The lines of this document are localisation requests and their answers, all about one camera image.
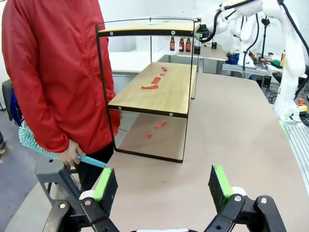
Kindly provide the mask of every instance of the gray stool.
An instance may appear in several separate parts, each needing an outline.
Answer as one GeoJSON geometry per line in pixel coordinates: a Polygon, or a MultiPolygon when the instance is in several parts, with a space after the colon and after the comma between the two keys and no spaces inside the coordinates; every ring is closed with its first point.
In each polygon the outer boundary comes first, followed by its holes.
{"type": "Polygon", "coordinates": [[[43,156],[35,166],[35,174],[37,179],[42,186],[48,200],[53,205],[55,202],[61,199],[52,199],[50,196],[50,189],[52,183],[59,184],[69,195],[68,200],[70,203],[78,201],[81,191],[74,183],[71,173],[65,164],[56,159],[43,156]]]}

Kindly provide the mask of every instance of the wooden shelf board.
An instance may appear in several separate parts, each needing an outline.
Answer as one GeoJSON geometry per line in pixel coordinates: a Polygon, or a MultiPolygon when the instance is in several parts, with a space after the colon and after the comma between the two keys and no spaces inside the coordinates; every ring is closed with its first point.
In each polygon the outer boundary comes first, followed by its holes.
{"type": "MultiPolygon", "coordinates": [[[[191,65],[153,62],[139,73],[110,102],[109,107],[134,108],[135,112],[151,111],[188,114],[189,83],[191,65]],[[165,76],[161,76],[158,89],[141,89],[152,86],[152,80],[163,73],[162,66],[167,67],[165,76]]],[[[191,92],[197,74],[197,65],[192,66],[191,92]]]]}
{"type": "Polygon", "coordinates": [[[186,121],[185,118],[141,113],[118,149],[182,160],[186,121]],[[155,125],[160,121],[166,121],[166,123],[156,129],[155,125]],[[151,134],[151,137],[146,139],[146,134],[151,134]]]}
{"type": "Polygon", "coordinates": [[[122,36],[125,35],[153,35],[152,33],[149,34],[148,32],[151,31],[161,31],[158,35],[170,35],[171,31],[175,31],[174,36],[190,36],[193,37],[192,32],[196,32],[199,28],[199,23],[193,24],[193,22],[162,22],[162,24],[157,24],[158,22],[153,22],[154,24],[149,25],[150,22],[138,22],[132,23],[129,25],[123,25],[115,28],[109,28],[98,31],[100,37],[103,36],[111,36],[110,33],[113,32],[113,35],[117,35],[116,33],[122,32],[122,36]]]}

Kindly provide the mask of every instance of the beige tabletop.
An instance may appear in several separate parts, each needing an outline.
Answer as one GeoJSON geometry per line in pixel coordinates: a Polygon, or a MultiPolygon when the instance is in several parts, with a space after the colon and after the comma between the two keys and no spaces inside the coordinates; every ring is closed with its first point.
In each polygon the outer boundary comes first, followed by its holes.
{"type": "MultiPolygon", "coordinates": [[[[190,103],[182,164],[115,153],[119,188],[111,219],[121,232],[138,228],[204,231],[216,214],[207,186],[211,165],[251,199],[270,195],[288,232],[309,228],[300,170],[271,106],[251,80],[199,73],[190,103]]],[[[248,231],[237,225],[234,232],[248,231]]]]}
{"type": "MultiPolygon", "coordinates": [[[[191,57],[192,52],[178,52],[177,55],[180,57],[191,57]]],[[[204,46],[204,44],[202,44],[199,58],[215,59],[220,61],[227,60],[226,53],[220,44],[217,44],[217,49],[212,49],[211,44],[207,44],[206,47],[204,46]]]]}

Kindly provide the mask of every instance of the red bottle label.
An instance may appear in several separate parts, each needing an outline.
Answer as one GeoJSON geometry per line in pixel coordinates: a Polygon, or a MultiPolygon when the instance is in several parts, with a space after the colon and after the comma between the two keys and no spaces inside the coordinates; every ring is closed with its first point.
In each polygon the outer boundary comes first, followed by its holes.
{"type": "Polygon", "coordinates": [[[175,50],[175,43],[170,43],[169,49],[171,51],[174,51],[175,50]]]}
{"type": "Polygon", "coordinates": [[[191,44],[187,43],[187,47],[185,49],[187,52],[190,52],[191,51],[191,44]]]}

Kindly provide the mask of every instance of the green gripper pad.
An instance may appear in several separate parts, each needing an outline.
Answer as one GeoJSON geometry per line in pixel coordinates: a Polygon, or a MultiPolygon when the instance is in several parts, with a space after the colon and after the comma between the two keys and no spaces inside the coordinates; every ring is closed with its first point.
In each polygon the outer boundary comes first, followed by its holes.
{"type": "Polygon", "coordinates": [[[118,188],[114,168],[104,168],[101,178],[93,194],[93,199],[99,202],[101,208],[109,217],[112,203],[118,188]]]}
{"type": "Polygon", "coordinates": [[[233,195],[222,166],[213,165],[208,183],[217,213],[220,213],[226,201],[233,195]]]}

